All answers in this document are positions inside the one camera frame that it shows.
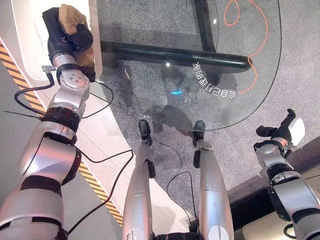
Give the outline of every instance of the black cable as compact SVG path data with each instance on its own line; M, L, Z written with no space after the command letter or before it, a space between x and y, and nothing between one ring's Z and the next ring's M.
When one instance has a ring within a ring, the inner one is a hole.
M112 94L112 98L111 98L111 101L108 102L108 101L106 101L106 100L104 100L104 99L102 99L102 98L100 98L100 97L98 97L98 96L96 96L95 94L93 94L93 93L90 92L91 95L93 95L93 96L95 96L95 97L97 97L97 98L99 98L99 99L101 99L101 100L104 100L104 101L107 102L108 104L107 104L106 106L104 106L103 108L101 108L100 110L98 110L98 111L96 111L96 112L94 112L94 113L92 113L92 114L89 114L88 116L82 117L82 119L89 118L89 117L91 117L91 116L93 116L93 115L101 112L102 110L104 110L104 109L106 109L107 107L109 107L110 104L111 104L111 103L113 102L113 100L114 100L114 92L111 90L110 87L108 87L107 85L102 84L101 82L97 82L97 81L94 81L94 82L96 82L97 84L100 84L100 85L104 86L105 88L109 89L110 92L111 92L111 94Z
M21 115L21 116L25 116L25 117L29 117L29 118L41 119L41 117L39 117L39 116L32 116L32 115L23 114L23 113L15 112L15 111L6 111L6 110L3 110L2 112L9 113L9 114Z
M179 156L179 159L180 159L180 168L178 169L178 171L181 170L181 169L182 169L182 157L180 156L179 152L178 152L174 147L172 147L172 146L170 146L170 145L168 145L168 144L165 144L165 143L163 143L163 142L160 142L160 141L158 141L157 139L152 138L152 140L154 140L154 141L157 142L158 144L161 144L161 145L164 145L164 146L166 146L166 147L169 147L169 148L171 148L172 150L174 150L174 151L176 152L176 154Z
M52 86L55 85L55 80L54 80L54 77L52 76L52 74L49 72L49 73L46 73L46 76L47 78L49 79L49 85L46 85L46 86L38 86L38 87L30 87L30 88L26 88L26 89L22 89L20 91L17 91L15 94L14 94L14 100L22 107L24 107L25 109L28 109L30 110L31 112L34 112L36 114L39 114L41 116L44 115L43 112L41 111L38 111L36 109L33 109L32 107L29 107L27 105L25 105L24 103L22 103L20 100L19 100L19 95L21 94L24 94L24 93L27 93L27 92L31 92L31 91L39 91L39 90L45 90L45 89L49 89L51 88Z
M90 157L88 157L88 156L87 156L83 151L81 151L78 147L75 146L75 148L76 148L80 153L82 153L82 155L84 155L90 162L92 162L92 163L94 163L94 164L102 163L102 162L104 162L104 161L106 161L106 160L112 159L113 157L116 157L116 156L119 156L119 155L121 155L121 154L125 154L125 153L127 153L127 152L131 152L131 151L132 151L132 149L130 149L130 150L127 150L127 151L123 151L123 152L117 153L117 154L115 154L115 155L113 155L113 156L107 157L106 159L103 159L103 160L100 160L100 161L93 161Z
M289 229L291 229L291 228L293 228L294 227L294 225L291 223L291 224L288 224L287 226L285 226L284 227L284 229L283 229L283 233L284 233L284 235L286 235L288 238L290 238L290 239L297 239L295 236L292 236L292 235L290 235L289 233L288 233L288 230Z
M107 200L105 200L103 203L99 204L98 206L96 206L94 209L92 209L91 211L89 211L86 215L84 215L69 231L68 231L68 236L73 232L73 230L75 230L75 228L83 221L85 220L90 214L92 214L93 212L95 212L97 209L101 208L102 206L104 206L109 200L110 198L112 197L112 194L114 193L114 190L115 190L115 187L116 187L116 184L117 184L117 181L121 175L121 173L124 171L124 169L126 168L126 166L130 163L130 161L132 160L132 158L134 157L134 152L132 150L131 151L131 157L130 159L125 163L125 165L121 168L120 172L118 173L118 175L116 176L115 180L114 180L114 183L113 183L113 186L112 186L112 189L111 189L111 192L110 192L110 195L109 197L107 198Z
M181 174L186 174L186 173L188 173L189 176L190 176L190 181L191 181L191 195L192 195L192 203L193 203L194 217L195 217L196 225L197 225L197 227L199 227L199 222L198 222L198 219L197 219L196 206L195 206L194 188L193 188L193 184L192 184L192 176L191 176L191 173L190 173L189 171L184 171L184 172L181 172L181 173L175 175L175 176L169 181L169 183L167 184L167 186L166 186L166 193L168 194L169 198L170 198L172 201L174 201L180 208L182 208L182 210L185 212L186 216L188 217L189 223L190 223L190 225L191 225L191 220L190 220L190 217L189 217L187 211L186 211L182 206L180 206L175 200L173 200L173 198L172 198L172 197L170 196L170 194L168 193L168 188L169 188L170 183L171 183L176 177L178 177L179 175L181 175Z
M320 177L320 174L319 174L319 175L315 175L315 176L311 176L311 177L307 177L307 178L305 178L305 180L307 180L307 179L312 179L312 178L316 178L316 177Z

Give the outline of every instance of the orange line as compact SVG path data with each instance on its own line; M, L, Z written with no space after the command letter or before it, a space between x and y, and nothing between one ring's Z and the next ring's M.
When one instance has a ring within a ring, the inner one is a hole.
M235 20L233 23L227 23L227 12L228 12L228 9L229 9L230 4L231 4L232 2L235 3L236 8L237 8L236 20ZM231 0L231 1L227 4L227 6L225 7L225 10L224 10L224 15L223 15L224 23L225 23L225 25L227 25L228 27L231 27L231 26L235 25L235 24L238 22L239 18L240 18L240 8L239 8L239 4L238 4L237 0Z
M236 20L235 20L233 23L227 23L227 18L226 18L227 12L228 12L228 9L229 9L230 4L231 4L233 1L234 1L234 3L235 3L236 6L237 6L237 18L236 18ZM250 89L253 88L253 86L254 86L254 85L256 84L256 82L257 82L257 79L258 79L258 71L257 71L256 67L251 63L250 59L251 59L253 56L255 56L257 53L259 53L259 52L264 48L264 46L265 46L265 44L266 44L266 42L267 42L268 31L269 31L269 29L268 29L268 20L267 20L267 18L266 18L266 15L265 15L264 12L262 11L262 9L261 9L261 8L258 6L258 4L256 4L253 0L248 0L248 1L249 1L251 4L253 4L253 5L260 11L261 15L263 16L263 19L264 19L264 22L265 22L265 37L264 37L263 43L262 43L261 46L258 48L258 50L255 51L254 53L252 53L252 54L248 57L248 59L247 59L249 65L252 67L252 69L253 69L253 71L254 71L254 74L255 74L254 80L253 80L252 84L251 84L247 89L238 92L238 94L243 94L243 93L249 91ZM237 0L230 0L229 3L226 5L225 10L224 10L224 16L223 16L224 24L225 24L226 26L228 26L228 27L231 27L231 26L235 25L235 24L238 22L239 17L240 17L240 8L239 8L239 5L238 5Z

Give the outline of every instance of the wire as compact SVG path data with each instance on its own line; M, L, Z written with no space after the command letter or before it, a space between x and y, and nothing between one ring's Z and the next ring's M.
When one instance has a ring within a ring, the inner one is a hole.
M107 104L106 106L104 106L103 108L101 108L100 110L98 110L98 111L96 111L96 112L94 112L94 113L92 113L92 114L89 114L88 116L84 116L82 119L89 118L89 117L91 117L91 116L93 116L93 115L101 112L102 110L104 110L104 109L106 109L107 107L109 107L110 104L111 104L111 103L113 102L113 100L114 100L114 92L111 90L110 87L108 87L107 85L104 85L104 84L102 84L101 82L98 82L98 81L94 81L94 82L97 83L97 84L100 84L100 85L104 86L104 87L107 88L107 89L109 89L110 92L111 92L111 94L112 94L112 98L111 98L111 101L108 102L108 101L106 101L106 100L104 100L104 99L102 99L102 98L100 98L100 97L98 97L98 96L96 96L95 94L93 94L93 93L90 92L91 95L93 95L93 96L95 96L95 97L97 97L97 98L99 98L99 99L101 99L101 100L104 100L104 101L107 102L108 104Z
M198 219L197 219L197 213L196 213L196 207L195 207L194 190L193 190L193 184L192 184L191 174L190 174L189 171L184 171L184 172L181 172L181 173L177 174L177 173L179 172L179 170L182 169L182 166L183 166L182 157L180 156L179 152L178 152L174 147L172 147L172 146L170 146L170 145L168 145L168 144L165 144L165 143L163 143L163 142L160 142L160 141L158 141L157 139L153 139L153 140L154 140L155 142L161 144L161 145L164 145L164 146L167 146L167 147L173 149L173 150L176 152L176 154L178 155L179 159L180 159L180 168L179 168L178 171L176 172L176 175L175 175L173 178L171 178L171 180L170 180L169 183L167 184L167 186L166 186L166 194L168 194L169 198L170 198L175 204L177 204L177 205L185 212L186 216L188 217L189 223L190 223L190 225L191 225L191 220L190 220L190 217L189 217L187 211L186 211L179 203L177 203L175 200L173 200L172 197L170 196L170 194L168 193L169 185L170 185L170 183L171 183L176 177L178 177L179 175L184 174L184 173L189 173L190 180L191 180L191 193L192 193L192 203L193 203L194 217L195 217L195 221L196 221L197 226L199 226L199 222L198 222Z
M24 93L27 93L27 92L31 92L31 91L39 91L39 90L45 90L45 89L49 89L51 88L52 86L55 85L55 80L54 80L54 77L52 76L51 73L46 73L46 76L47 78L49 79L49 85L46 85L46 86L38 86L38 87L30 87L30 88L26 88L26 89L22 89L20 91L17 91L15 94L14 94L14 100L22 107L24 107L25 109L28 109L30 110L31 112L34 112L36 114L39 114L41 116L44 116L44 113L41 112L41 111L38 111L36 109L33 109L32 107L29 107L27 105L25 105L24 103L22 103L20 100L19 100L19 95L21 94L24 94Z
M163 142L160 142L160 141L158 141L157 139L154 139L154 138L152 138L155 142L157 142L158 144L161 144L161 145L164 145L164 146L166 146L166 147L169 147L169 148L171 148L172 150L174 150L175 152L176 152L176 154L179 156L179 159L180 159L180 168L178 169L178 171L179 170L181 170L182 169L182 157L180 156L180 154L179 154L179 152L174 148L174 147L172 147L172 146L170 146L170 145L168 145L168 144L165 144L165 143L163 143Z
M114 158L114 157L116 157L116 156L119 156L119 155L121 155L121 154L125 154L125 153L128 153L128 152L131 152L131 151L132 151L132 149L126 150L126 151L117 153L117 154L115 154L115 155L113 155L113 156L107 157L106 159L103 159L103 160L100 160L100 161L93 161L90 157L88 157L88 156L87 156L83 151L81 151L78 147L75 147L75 148L76 148L77 150L79 150L79 152L82 153L82 155L84 155L90 162L92 162L92 163L94 163L94 164L102 163L102 162L104 162L104 161L106 161L106 160L112 159L112 158Z
M29 118L41 119L41 117L38 117L38 116L32 116L32 115L23 114L23 113L15 112L15 111L6 111L6 110L3 110L2 112L9 113L9 114L21 115L21 116L25 116L25 117L29 117Z
M255 65L252 64L251 58L252 58L253 56L255 56L256 54L258 54L258 53L264 48L264 46L265 46L265 44L266 44L266 42L267 42L268 31L269 31L269 30L268 30L268 20L267 20L267 18L266 18L266 15L265 15L264 12L262 11L262 9L261 9L261 8L258 6L258 4L256 4L253 0L248 0L248 1L249 1L251 4L253 4L253 5L260 11L260 13L261 13L261 15L262 15L262 17L263 17L263 19L264 19L264 23L265 23L265 37L264 37L263 43L262 43L261 46L258 48L258 50L256 50L254 53L252 53L252 54L248 57L248 59L247 59L249 65L252 67L252 69L253 69L253 71L254 71L254 74L255 74L253 83L252 83L247 89L240 91L238 94L243 94L243 93L249 91L249 90L250 90L251 88L253 88L253 86L256 84L256 81L257 81L257 79L258 79L258 71L257 71ZM227 12L228 12L228 9L229 9L230 4L231 4L232 2L234 2L235 5L236 5L236 7L237 7L237 15L236 15L236 20L235 20L234 22L228 23L228 22L227 22ZM238 22L239 18L240 18L240 8L239 8L239 4L238 4L237 0L230 0L229 3L226 5L225 10L224 10L224 15L223 15L224 24L225 24L227 27L234 26L234 25Z
M284 233L284 235L286 235L288 238L290 238L290 239L297 239L295 236L292 236L292 235L290 235L289 233L288 233L288 230L289 229L291 229L291 228L293 228L294 227L294 225L291 223L291 224L288 224L287 226L285 226L284 227L284 229L283 229L283 233Z
M312 179L312 178L316 178L316 177L320 177L320 174L319 174L319 175L315 175L315 176L311 176L311 177L307 177L307 178L305 178L305 180L307 180L307 179Z
M190 173L189 171L184 171L184 172L181 172L181 173L175 175L175 176L169 181L169 183L167 184L167 186L166 186L166 193L168 194L169 198L170 198L172 201L174 201L180 208L182 208L182 210L185 212L186 216L188 217L189 223L190 223L190 225L191 225L191 220L190 220L190 217L189 217L187 211L186 211L182 206L180 206L175 200L173 200L173 198L172 198L172 197L170 196L170 194L168 193L168 188L169 188L170 183L171 183L176 177L178 177L179 175L181 175L181 174L186 174L186 173L188 173L189 176L190 176L190 181L191 181L191 195L192 195L192 203L193 203L194 217L195 217L196 225L197 225L197 227L199 227L199 222L198 222L198 219L197 219L196 206L195 206L194 188L193 188L193 184L192 184L192 176L191 176L191 173Z
M115 190L115 187L116 187L116 184L117 184L117 181L121 175L121 173L124 171L124 169L126 168L126 166L130 163L130 161L133 159L134 157L134 152L132 150L130 150L131 152L131 157L130 159L125 163L125 165L121 168L120 172L118 173L118 175L116 176L115 180L114 180L114 183L113 183L113 186L112 186L112 189L111 189L111 192L110 192L110 195L109 197L107 198L107 200L105 200L103 203L99 204L98 206L96 206L95 208L93 208L91 211L89 211L86 215L84 215L67 233L67 235L69 236L74 230L75 228L80 224L82 223L83 220L85 220L90 214L92 214L93 212L95 212L97 209L101 208L102 206L104 206L109 200L110 198L112 197L112 194L114 193L114 190Z

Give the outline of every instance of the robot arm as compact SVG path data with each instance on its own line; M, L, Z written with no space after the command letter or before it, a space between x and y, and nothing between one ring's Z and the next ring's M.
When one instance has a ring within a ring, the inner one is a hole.
M85 46L77 45L77 36L71 44L58 14L58 8L51 8L42 15L53 64L43 69L51 78L50 72L57 70L60 88L21 155L19 170L24 179L0 209L0 239L67 239L61 185L75 177L81 162L81 153L74 146L76 132L89 97L90 79L95 77L93 69L88 74L87 67L77 65L74 48L83 50ZM92 41L86 43L89 48Z
M269 195L278 216L292 221L298 240L320 238L320 201L304 178L288 163L286 157L302 140L305 126L293 110L278 128L260 126L261 137L270 140L256 143L254 150L259 164L269 179Z

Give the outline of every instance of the black band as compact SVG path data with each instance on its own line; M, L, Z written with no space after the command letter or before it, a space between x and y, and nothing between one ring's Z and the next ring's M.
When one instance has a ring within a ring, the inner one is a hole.
M295 224L297 224L302 218L313 215L313 214L320 214L320 209L318 208L306 208L299 211L296 211L292 214L292 220Z
M6 228L8 228L8 227L10 227L10 223L11 223L11 222L6 222L5 224L1 225L1 226L0 226L0 231L3 230L3 229L6 229Z
M96 80L96 72L95 72L95 69L93 67L91 67L91 66L79 66L78 64L75 64L75 63L66 63L66 64L60 65L56 70L56 79L57 79L59 85L61 85L60 76L62 74L62 71L69 70L69 69L80 70L84 75L87 76L87 78L89 79L90 83L94 83L95 80Z
M65 179L62 181L61 185L65 185L66 183L70 182L72 179L75 178L77 170L81 163L81 152L77 149L75 151L75 158L72 164L72 167L70 168L70 171L66 175Z
M290 167L288 164L277 163L267 169L266 175L269 178L269 181L271 181L275 175L282 173L282 172L288 172L288 171L293 171L292 167Z
M275 140L265 140L263 142L257 142L255 145L253 145L254 151L256 151L257 149L261 148L263 145L266 145L266 144L276 145L279 148L281 155L282 156L284 155L285 153L284 146L282 146L280 142Z
M56 219L50 218L50 217L34 216L32 218L32 222L34 222L34 223L36 223L36 222L50 223L50 224L57 225L58 227L61 227L61 222L59 222Z
M20 190L25 189L44 189L52 191L60 197L62 197L61 193L61 185L57 180L54 180L45 176L31 175L27 176L21 184Z
M74 111L66 107L59 106L49 108L41 121L62 124L76 132L79 126L80 117Z
M57 79L59 85L61 85L60 84L60 76L62 74L62 71L69 70L69 69L81 70L81 67L78 64L75 64L75 63L66 63L66 64L60 65L56 70L56 79Z
M320 236L320 231L311 234L306 240L317 240L318 238L315 238L315 237L318 237L318 236Z

